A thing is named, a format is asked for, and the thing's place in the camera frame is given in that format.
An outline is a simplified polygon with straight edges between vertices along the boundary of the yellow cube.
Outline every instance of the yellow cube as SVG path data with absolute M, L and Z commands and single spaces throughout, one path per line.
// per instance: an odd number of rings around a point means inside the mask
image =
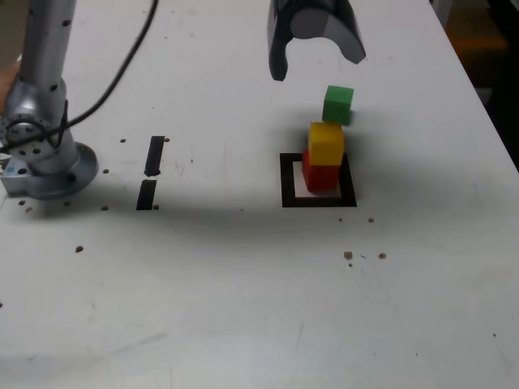
M 311 124 L 308 138 L 310 165 L 340 166 L 344 147 L 344 135 L 340 124 Z

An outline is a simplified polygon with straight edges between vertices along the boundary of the green cube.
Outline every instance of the green cube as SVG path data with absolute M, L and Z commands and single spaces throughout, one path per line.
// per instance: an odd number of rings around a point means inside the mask
M 353 89 L 329 86 L 324 98 L 323 122 L 348 126 L 351 120 L 353 98 Z

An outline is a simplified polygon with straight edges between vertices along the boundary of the background floor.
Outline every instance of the background floor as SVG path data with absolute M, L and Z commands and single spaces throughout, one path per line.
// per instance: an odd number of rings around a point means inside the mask
M 28 0 L 0 0 L 0 69 L 21 54 L 27 6 Z

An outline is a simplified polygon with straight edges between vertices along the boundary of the wooden block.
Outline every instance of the wooden block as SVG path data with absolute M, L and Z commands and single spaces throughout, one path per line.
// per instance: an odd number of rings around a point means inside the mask
M 339 183 L 341 166 L 312 166 L 308 150 L 302 155 L 302 176 L 309 192 L 335 189 Z
M 348 126 L 351 120 L 351 102 L 354 90 L 329 86 L 324 98 L 323 122 Z
M 344 148 L 344 135 L 340 124 L 311 124 L 308 151 L 312 166 L 340 166 Z

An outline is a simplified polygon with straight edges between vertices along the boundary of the black tape strip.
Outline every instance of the black tape strip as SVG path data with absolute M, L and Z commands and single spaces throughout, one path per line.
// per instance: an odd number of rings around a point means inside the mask
M 144 174 L 147 177 L 155 177 L 161 173 L 162 149 L 164 148 L 164 136 L 152 136 L 149 143 L 148 158 Z
M 143 180 L 140 184 L 139 199 L 137 200 L 137 211 L 151 211 L 157 180 Z
M 342 157 L 339 187 L 341 197 L 295 197 L 294 162 L 302 162 L 302 154 L 280 154 L 281 202 L 283 208 L 357 207 L 348 156 Z

